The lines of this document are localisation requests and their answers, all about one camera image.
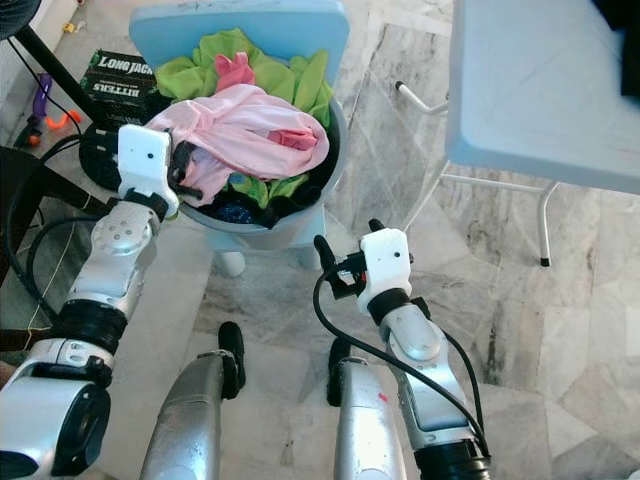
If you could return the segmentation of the black pedestal fan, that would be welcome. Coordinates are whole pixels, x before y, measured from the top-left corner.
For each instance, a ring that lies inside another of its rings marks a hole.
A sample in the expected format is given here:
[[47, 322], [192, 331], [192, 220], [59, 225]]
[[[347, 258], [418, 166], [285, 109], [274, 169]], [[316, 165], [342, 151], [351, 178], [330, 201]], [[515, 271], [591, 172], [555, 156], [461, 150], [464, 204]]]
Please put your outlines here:
[[22, 45], [36, 64], [67, 93], [69, 100], [82, 109], [84, 119], [79, 122], [77, 131], [79, 165], [97, 186], [114, 191], [120, 186], [115, 154], [116, 132], [122, 123], [110, 118], [104, 102], [91, 99], [90, 91], [61, 64], [35, 28], [29, 26], [40, 5], [41, 0], [0, 0], [1, 38], [13, 38]]

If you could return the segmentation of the silver left robot leg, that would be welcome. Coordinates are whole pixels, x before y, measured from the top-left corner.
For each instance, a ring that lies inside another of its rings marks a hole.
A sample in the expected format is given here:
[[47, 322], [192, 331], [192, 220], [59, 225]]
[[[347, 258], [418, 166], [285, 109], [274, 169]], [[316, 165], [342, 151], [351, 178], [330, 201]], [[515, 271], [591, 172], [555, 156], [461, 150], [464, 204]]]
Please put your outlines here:
[[218, 348], [184, 367], [157, 412], [140, 480], [218, 480], [221, 403], [246, 384], [236, 323], [218, 329]]

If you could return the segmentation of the green cloth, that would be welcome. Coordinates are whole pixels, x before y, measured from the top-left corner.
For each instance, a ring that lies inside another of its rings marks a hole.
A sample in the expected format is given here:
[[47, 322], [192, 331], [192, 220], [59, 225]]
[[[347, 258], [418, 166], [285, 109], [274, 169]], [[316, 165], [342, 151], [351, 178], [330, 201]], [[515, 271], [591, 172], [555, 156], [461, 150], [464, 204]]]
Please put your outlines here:
[[[257, 87], [314, 116], [325, 129], [332, 124], [333, 88], [326, 82], [328, 51], [317, 50], [308, 56], [276, 60], [253, 45], [246, 33], [238, 28], [206, 35], [198, 41], [191, 55], [179, 56], [161, 65], [155, 73], [157, 87], [161, 95], [172, 100], [172, 104], [214, 96], [218, 82], [218, 74], [214, 70], [215, 56], [223, 54], [232, 58], [234, 52], [241, 51], [250, 55]], [[311, 172], [279, 180], [259, 180], [234, 173], [218, 195], [230, 189], [250, 196], [264, 207], [273, 198], [292, 196]]]

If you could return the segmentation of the black shirt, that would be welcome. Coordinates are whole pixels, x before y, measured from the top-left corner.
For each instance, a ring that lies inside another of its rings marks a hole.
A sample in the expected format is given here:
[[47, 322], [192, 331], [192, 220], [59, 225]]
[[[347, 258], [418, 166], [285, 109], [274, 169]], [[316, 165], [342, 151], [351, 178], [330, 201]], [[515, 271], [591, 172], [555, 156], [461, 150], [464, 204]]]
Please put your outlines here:
[[620, 92], [640, 100], [640, 0], [591, 0], [605, 23], [621, 32]]

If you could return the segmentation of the dark blue cloth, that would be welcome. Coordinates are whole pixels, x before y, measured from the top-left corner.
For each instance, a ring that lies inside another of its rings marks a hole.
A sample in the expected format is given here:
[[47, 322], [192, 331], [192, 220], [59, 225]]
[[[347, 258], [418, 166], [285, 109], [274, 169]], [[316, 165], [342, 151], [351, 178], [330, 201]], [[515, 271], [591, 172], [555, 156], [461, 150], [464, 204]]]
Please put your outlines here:
[[229, 192], [228, 196], [214, 198], [209, 206], [209, 216], [212, 219], [225, 221], [225, 223], [241, 225], [260, 225], [264, 210], [251, 197]]

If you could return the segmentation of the dark Long Jack carton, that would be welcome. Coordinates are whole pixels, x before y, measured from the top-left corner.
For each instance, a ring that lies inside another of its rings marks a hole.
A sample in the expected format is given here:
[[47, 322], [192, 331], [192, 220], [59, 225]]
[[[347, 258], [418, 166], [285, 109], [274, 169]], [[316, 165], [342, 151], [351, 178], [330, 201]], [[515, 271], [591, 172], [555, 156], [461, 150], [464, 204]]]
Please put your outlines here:
[[97, 50], [79, 84], [114, 125], [145, 125], [169, 104], [150, 64], [125, 52]]

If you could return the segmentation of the purple toy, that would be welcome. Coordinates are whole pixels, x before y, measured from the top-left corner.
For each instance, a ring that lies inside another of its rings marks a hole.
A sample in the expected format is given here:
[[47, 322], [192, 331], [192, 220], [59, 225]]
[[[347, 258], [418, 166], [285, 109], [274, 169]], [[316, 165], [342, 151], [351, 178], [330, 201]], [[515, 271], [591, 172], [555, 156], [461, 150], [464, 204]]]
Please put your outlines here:
[[37, 125], [47, 116], [47, 104], [49, 104], [52, 77], [49, 73], [38, 73], [37, 86], [32, 100], [32, 113], [29, 116], [29, 124]]

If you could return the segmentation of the silver robot leg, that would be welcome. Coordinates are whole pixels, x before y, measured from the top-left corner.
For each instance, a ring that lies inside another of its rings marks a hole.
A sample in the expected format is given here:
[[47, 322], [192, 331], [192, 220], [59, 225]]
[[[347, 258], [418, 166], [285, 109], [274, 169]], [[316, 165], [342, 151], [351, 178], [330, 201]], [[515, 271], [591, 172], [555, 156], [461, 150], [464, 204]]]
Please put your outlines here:
[[218, 480], [221, 403], [246, 384], [236, 323], [218, 329], [218, 348], [184, 367], [157, 412], [140, 480]]
[[351, 344], [333, 340], [326, 401], [339, 410], [334, 480], [406, 480], [401, 442], [378, 375]]

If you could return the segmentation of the grey laundry basket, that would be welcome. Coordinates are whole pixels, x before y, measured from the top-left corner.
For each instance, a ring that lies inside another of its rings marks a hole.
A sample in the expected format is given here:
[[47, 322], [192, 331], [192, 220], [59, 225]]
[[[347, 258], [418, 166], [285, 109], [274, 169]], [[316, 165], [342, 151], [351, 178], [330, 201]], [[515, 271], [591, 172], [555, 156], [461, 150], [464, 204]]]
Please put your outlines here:
[[325, 233], [325, 202], [332, 197], [348, 166], [344, 142], [348, 140], [348, 122], [344, 104], [332, 101], [332, 125], [326, 128], [330, 152], [325, 163], [312, 170], [305, 186], [294, 192], [302, 204], [293, 198], [273, 200], [266, 209], [257, 212], [251, 223], [234, 223], [215, 218], [212, 212], [223, 205], [248, 205], [247, 197], [227, 193], [225, 200], [216, 200], [207, 207], [193, 207], [187, 202], [180, 205], [184, 218], [204, 227], [210, 250], [247, 252], [269, 250], [302, 250], [311, 247], [315, 236]]

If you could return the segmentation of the pink garment with red trim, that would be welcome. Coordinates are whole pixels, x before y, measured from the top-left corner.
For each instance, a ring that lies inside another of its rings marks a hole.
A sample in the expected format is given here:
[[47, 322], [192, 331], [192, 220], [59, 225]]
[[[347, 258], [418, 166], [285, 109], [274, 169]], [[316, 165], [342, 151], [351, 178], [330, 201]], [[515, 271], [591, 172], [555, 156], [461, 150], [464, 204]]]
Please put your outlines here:
[[210, 205], [234, 173], [259, 180], [297, 177], [323, 164], [330, 148], [319, 120], [251, 84], [174, 102], [145, 125], [168, 132], [174, 145], [196, 147], [183, 184], [201, 196], [180, 196], [195, 207]]

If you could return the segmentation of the coral pink cloth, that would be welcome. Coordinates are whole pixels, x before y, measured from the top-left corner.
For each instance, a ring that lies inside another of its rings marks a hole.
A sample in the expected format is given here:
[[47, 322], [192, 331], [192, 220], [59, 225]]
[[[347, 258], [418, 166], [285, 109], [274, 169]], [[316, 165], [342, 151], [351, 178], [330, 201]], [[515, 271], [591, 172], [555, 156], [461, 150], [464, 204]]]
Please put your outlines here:
[[232, 58], [223, 54], [216, 55], [214, 70], [218, 74], [214, 93], [236, 87], [237, 84], [256, 86], [256, 74], [253, 72], [250, 55], [247, 52], [234, 52]]

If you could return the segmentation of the orange toy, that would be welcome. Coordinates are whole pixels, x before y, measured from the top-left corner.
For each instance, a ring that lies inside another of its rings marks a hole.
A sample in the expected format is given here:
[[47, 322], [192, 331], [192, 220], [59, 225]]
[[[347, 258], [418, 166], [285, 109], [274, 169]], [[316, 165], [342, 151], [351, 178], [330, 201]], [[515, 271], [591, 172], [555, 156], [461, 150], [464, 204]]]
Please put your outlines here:
[[46, 115], [44, 118], [45, 125], [50, 131], [60, 131], [60, 129], [69, 127], [69, 125], [78, 129], [81, 127], [81, 120], [82, 115], [77, 110], [64, 111], [59, 116]]

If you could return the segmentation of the dark wooden side table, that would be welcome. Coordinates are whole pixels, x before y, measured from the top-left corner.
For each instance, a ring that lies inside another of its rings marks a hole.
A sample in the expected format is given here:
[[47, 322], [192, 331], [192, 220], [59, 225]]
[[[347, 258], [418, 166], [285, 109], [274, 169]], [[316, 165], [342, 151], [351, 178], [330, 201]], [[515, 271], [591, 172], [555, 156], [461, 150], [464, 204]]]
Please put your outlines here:
[[[91, 197], [78, 184], [46, 166], [36, 156], [17, 148], [0, 147], [1, 197], [6, 202], [3, 214], [8, 225], [3, 227], [3, 246], [17, 247], [27, 232], [29, 221], [45, 197], [59, 198], [70, 206], [83, 207], [84, 198]], [[5, 253], [4, 268], [15, 269], [24, 287], [35, 285], [17, 260], [17, 253]], [[1, 329], [0, 351], [17, 352], [28, 349], [44, 334], [28, 329]]]

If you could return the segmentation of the silver right robot leg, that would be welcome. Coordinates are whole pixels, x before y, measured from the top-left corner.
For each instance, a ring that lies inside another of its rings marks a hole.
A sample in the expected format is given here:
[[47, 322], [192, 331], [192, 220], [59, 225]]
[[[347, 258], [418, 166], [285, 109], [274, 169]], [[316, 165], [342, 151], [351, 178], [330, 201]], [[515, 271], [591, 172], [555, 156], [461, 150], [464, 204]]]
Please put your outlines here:
[[333, 340], [326, 401], [339, 410], [334, 480], [406, 480], [401, 442], [378, 375], [351, 344]]

